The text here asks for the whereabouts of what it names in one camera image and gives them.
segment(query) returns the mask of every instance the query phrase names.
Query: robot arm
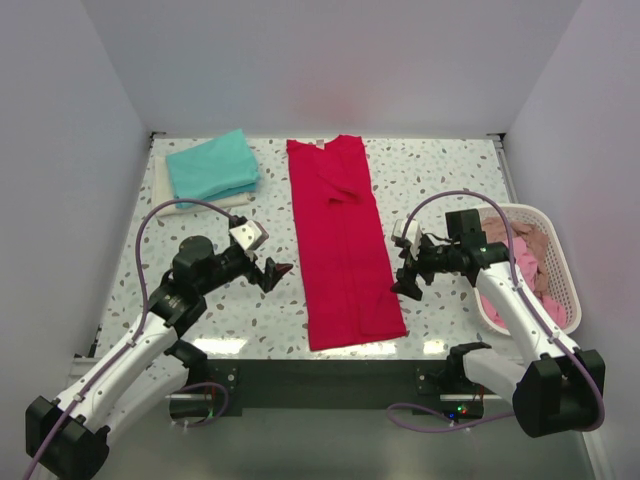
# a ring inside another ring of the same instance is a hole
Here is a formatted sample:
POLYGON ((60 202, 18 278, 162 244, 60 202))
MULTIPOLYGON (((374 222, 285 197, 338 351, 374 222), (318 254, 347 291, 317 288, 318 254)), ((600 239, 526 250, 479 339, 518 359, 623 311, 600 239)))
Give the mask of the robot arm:
POLYGON ((502 243, 487 243, 477 210, 447 213, 446 221, 452 239, 447 245, 434 245, 416 221, 409 224, 406 236, 403 222, 396 223, 392 239, 402 249, 404 265, 392 290, 420 300, 418 276, 430 285, 436 273, 462 274, 500 313, 525 367, 501 357, 485 343, 466 344, 451 349, 441 381, 471 382, 490 389, 513 405, 520 426, 532 437, 592 425, 598 416, 597 401, 558 343, 575 354, 602 393, 605 366, 600 355, 595 350, 581 351, 555 325, 517 266, 516 288, 508 249, 502 243))
POLYGON ((292 265, 276 264, 271 258, 264 270, 258 268, 255 249, 268 238, 260 224, 234 217, 229 227, 231 245, 220 254, 205 237, 190 237, 180 244, 172 268, 149 297, 141 334, 136 335, 142 315, 84 377, 53 401, 38 397, 32 402, 26 412, 30 456, 63 412, 77 404, 40 463, 65 480, 92 478, 115 439, 206 363, 203 352, 180 339, 205 312, 204 295, 240 276, 267 293, 291 270, 292 265), (104 373, 83 395, 83 387, 101 370, 104 373))

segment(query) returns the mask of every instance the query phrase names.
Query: red garment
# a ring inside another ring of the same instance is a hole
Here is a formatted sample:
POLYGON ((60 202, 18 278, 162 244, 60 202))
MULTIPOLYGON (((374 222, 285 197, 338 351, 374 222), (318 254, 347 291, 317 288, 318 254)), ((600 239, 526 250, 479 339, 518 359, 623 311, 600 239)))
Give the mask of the red garment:
POLYGON ((287 153, 311 350, 406 335, 362 139, 287 153))

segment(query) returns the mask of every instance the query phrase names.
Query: turquoise towel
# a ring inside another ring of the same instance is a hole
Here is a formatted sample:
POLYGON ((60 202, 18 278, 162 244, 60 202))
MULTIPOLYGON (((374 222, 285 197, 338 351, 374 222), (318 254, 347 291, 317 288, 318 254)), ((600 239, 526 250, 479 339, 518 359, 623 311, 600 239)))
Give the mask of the turquoise towel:
POLYGON ((167 167, 175 198, 213 201, 253 192, 260 179, 258 162, 242 130, 167 155, 167 167))

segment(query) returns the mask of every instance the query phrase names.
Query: white plastic basket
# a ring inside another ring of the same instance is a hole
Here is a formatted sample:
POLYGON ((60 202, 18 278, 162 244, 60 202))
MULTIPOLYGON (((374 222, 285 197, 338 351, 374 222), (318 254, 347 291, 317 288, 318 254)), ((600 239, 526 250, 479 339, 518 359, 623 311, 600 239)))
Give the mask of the white plastic basket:
MULTIPOLYGON (((549 237, 549 247, 547 248, 547 256, 545 257, 545 263, 549 272, 549 294, 554 300, 562 304, 567 311, 567 325, 564 328, 564 332, 567 334, 572 333, 578 328, 578 325, 580 325, 582 309, 580 308, 580 302, 578 301, 576 288, 573 285, 567 260, 564 257, 560 240, 558 240, 558 235, 556 235, 551 220, 540 210, 529 207, 528 205, 504 203, 500 204, 500 207, 506 213, 509 221, 533 224, 549 237)), ((475 208, 480 212, 481 221, 487 217, 498 216, 498 212, 486 203, 475 208)), ((509 330, 496 325, 487 317, 480 302, 480 293, 477 289, 474 289, 474 291, 483 325, 491 331, 510 336, 509 330)))

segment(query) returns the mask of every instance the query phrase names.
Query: white table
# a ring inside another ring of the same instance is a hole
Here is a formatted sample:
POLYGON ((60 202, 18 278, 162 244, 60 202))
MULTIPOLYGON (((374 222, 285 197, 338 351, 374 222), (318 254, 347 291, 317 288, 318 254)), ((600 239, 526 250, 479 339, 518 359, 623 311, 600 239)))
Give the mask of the white table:
MULTIPOLYGON (((167 155, 206 139, 156 139, 151 155, 167 155)), ((299 139, 315 142, 316 139, 299 139)), ((507 202, 507 188, 494 144, 490 140, 365 138, 374 194, 394 270, 401 265, 389 239, 394 221, 405 217, 421 200, 445 190, 468 188, 498 202, 507 202)), ((480 323, 478 307, 467 280, 439 275, 424 286, 422 301, 401 298, 409 335, 396 340, 311 352, 307 310, 299 270, 285 138, 249 140, 263 179, 250 205, 233 213, 260 221, 271 238, 260 249, 267 256, 293 263, 292 272, 267 296, 246 281, 236 280, 207 295, 209 309, 184 336, 210 357, 243 359, 427 359, 444 358, 450 346, 483 340, 498 353, 518 357, 513 341, 489 333, 480 323)), ((102 318, 96 356, 122 336, 141 309, 133 245, 141 219, 151 209, 153 167, 147 167, 140 187, 127 242, 120 259, 107 310, 102 318)), ((426 207, 418 219, 425 231, 444 235, 444 213, 477 205, 471 197, 449 197, 426 207)), ((149 291, 169 268, 179 243, 190 235, 205 235, 224 249, 226 222, 215 212, 183 214, 153 220, 144 236, 142 259, 149 291)))

